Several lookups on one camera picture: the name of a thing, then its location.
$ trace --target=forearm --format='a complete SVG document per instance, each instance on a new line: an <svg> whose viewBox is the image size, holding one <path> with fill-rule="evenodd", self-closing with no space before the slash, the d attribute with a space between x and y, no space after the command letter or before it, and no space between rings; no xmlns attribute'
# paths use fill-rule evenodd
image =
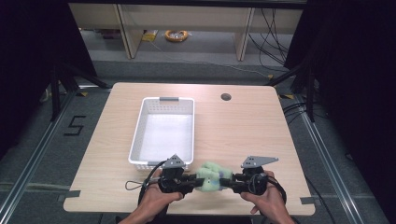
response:
<svg viewBox="0 0 396 224"><path fill-rule="evenodd" d="M142 213L139 213L137 210L134 210L128 217L126 217L119 224L146 224L148 221L142 216Z"/></svg>
<svg viewBox="0 0 396 224"><path fill-rule="evenodd" d="M295 222L293 221L293 219L291 217L282 217L280 220L272 221L271 223L274 223L274 224L295 224Z"/></svg>

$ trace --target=metal bracket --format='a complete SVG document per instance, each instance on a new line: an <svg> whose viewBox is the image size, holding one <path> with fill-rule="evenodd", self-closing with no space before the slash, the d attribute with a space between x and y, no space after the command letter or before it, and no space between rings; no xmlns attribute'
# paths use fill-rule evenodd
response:
<svg viewBox="0 0 396 224"><path fill-rule="evenodd" d="M163 164L163 169L182 168L185 166L186 163L177 154L175 154Z"/></svg>
<svg viewBox="0 0 396 224"><path fill-rule="evenodd" d="M242 163L241 168L256 168L274 161L279 161L279 158L249 156L245 159L244 163Z"/></svg>

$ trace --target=wooden table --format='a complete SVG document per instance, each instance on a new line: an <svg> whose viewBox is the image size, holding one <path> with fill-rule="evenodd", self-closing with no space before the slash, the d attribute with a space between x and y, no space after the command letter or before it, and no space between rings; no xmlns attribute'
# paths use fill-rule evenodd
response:
<svg viewBox="0 0 396 224"><path fill-rule="evenodd" d="M223 93L232 96L221 99ZM128 162L134 129L143 98L149 96L191 97L195 100L194 173L205 161L241 173L240 165L251 156L278 157L265 165L288 194L291 215L310 216L313 204L292 142L282 108L272 87L191 84L118 83L111 91L71 186L80 190L66 198L69 212L125 212L137 206L138 190L128 191L128 180L143 181L147 172ZM250 215L252 204L231 189L192 193L169 206L168 214Z"/></svg>

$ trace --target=black cable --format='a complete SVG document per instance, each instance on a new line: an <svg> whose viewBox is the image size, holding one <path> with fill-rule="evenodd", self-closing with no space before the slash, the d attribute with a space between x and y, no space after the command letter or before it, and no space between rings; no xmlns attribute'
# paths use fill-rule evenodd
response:
<svg viewBox="0 0 396 224"><path fill-rule="evenodd" d="M273 70L273 71L277 71L277 72L288 72L288 71L278 70L278 69L275 69L275 68L270 68L270 67L265 66L264 64L262 64L262 54L261 54L261 51L260 51L260 53L259 53L259 62L260 62L260 64L262 65L263 68L266 68L266 69L268 69L268 70Z"/></svg>
<svg viewBox="0 0 396 224"><path fill-rule="evenodd" d="M147 186L148 186L149 180L151 179L152 175L153 175L154 172L155 172L160 166L162 166L165 162L166 162L166 161L161 161L161 162L158 163L156 166L154 166L154 168L153 168L153 169L151 170L151 172L148 174L148 177L146 178L146 180L143 181L142 189L140 190L139 199L138 199L138 201L137 201L137 204L140 204L140 202L142 201L143 195L144 195L145 192L146 192L146 188L147 188Z"/></svg>
<svg viewBox="0 0 396 224"><path fill-rule="evenodd" d="M294 118L292 118L292 119L288 122L288 125L291 124L295 119L297 119L300 115L302 115L302 114L305 113L305 112L306 112L306 110L305 110L305 111L299 111L299 112L298 112L298 115L296 115Z"/></svg>
<svg viewBox="0 0 396 224"><path fill-rule="evenodd" d="M292 109L298 108L298 107L300 107L302 105L306 105L306 103L296 103L296 104L293 104L293 105L288 105L285 108L283 108L283 114L286 114L289 111L291 111Z"/></svg>
<svg viewBox="0 0 396 224"><path fill-rule="evenodd" d="M275 14L276 14L276 8L273 8L273 22L274 22L274 32L275 32L275 36L273 36L273 38L276 40L276 43L277 43L277 46L279 49L279 53L283 56L283 60L286 61L286 57L285 57L283 50L281 48L281 47L283 47L283 48L285 48L285 47L279 42L279 39L277 38Z"/></svg>
<svg viewBox="0 0 396 224"><path fill-rule="evenodd" d="M254 176L252 176L250 178L250 183L247 185L248 191L250 191L250 193L252 194L257 194L256 191L256 176L258 176L259 174L255 174Z"/></svg>
<svg viewBox="0 0 396 224"><path fill-rule="evenodd" d="M277 190L279 190L280 194L282 195L283 202L286 204L288 196L286 195L286 191L282 188L282 186L280 186L279 182L277 182L277 180L270 175L268 175L268 182L273 184L277 188Z"/></svg>
<svg viewBox="0 0 396 224"><path fill-rule="evenodd" d="M282 56L283 61L285 61L286 58L285 58L285 55L283 54L282 47L284 49L286 49L286 47L284 47L282 44L279 43L279 40L277 38L277 33L274 35L274 32L272 31L272 26L274 25L274 29L275 29L275 32L276 32L275 14L276 14L276 10L273 9L273 20L271 21L271 25L270 25L270 23L268 22L267 18L265 17L264 11L262 9L262 16L264 17L265 23L267 24L268 33L271 34L271 36L275 40L276 44L278 45L278 48L275 48L275 49L279 50L279 53Z"/></svg>
<svg viewBox="0 0 396 224"><path fill-rule="evenodd" d="M306 175L304 175L304 176L305 176L306 182L308 182L308 184L312 187L312 189L314 190L314 192L318 195L318 197L319 197L321 203L323 203L324 207L326 208L326 211L327 211L327 213L329 214L329 217L330 217L330 219L332 220L332 223L335 224L335 219L334 219L334 217L332 216L332 213L330 212L329 207L328 207L327 204L324 202L324 200L323 200L322 196L320 195L319 191L317 190L317 188L315 188L315 186L314 186L314 184L311 182L311 180L310 180Z"/></svg>
<svg viewBox="0 0 396 224"><path fill-rule="evenodd" d="M304 113L305 111L296 111L296 112L293 112L293 113L289 113L288 115L285 115L285 118L287 118L287 117L290 117L291 115L295 115L295 114L299 114L299 115L301 115L302 113Z"/></svg>
<svg viewBox="0 0 396 224"><path fill-rule="evenodd" d="M262 39L264 40L264 42L266 42L269 46L273 47L274 49L278 49L276 46L274 46L273 44L271 44L270 42L268 42L267 39L268 39L269 34L270 34L270 32L267 33L267 36L266 36L266 37L264 37L262 34L260 34L260 36L262 37Z"/></svg>
<svg viewBox="0 0 396 224"><path fill-rule="evenodd" d="M268 55L268 57L270 57L271 59L273 59L273 60L276 61L277 63L280 63L280 64L283 65L283 62L282 62L280 59L278 59L274 54L268 52L266 49L263 48L263 44L264 44L265 42L263 42L261 45L259 45L259 44L253 39L253 37L252 37L250 34L248 34L248 36L250 37L251 41L252 41L253 44L256 46L256 48L259 49L260 52L265 53L266 55Z"/></svg>

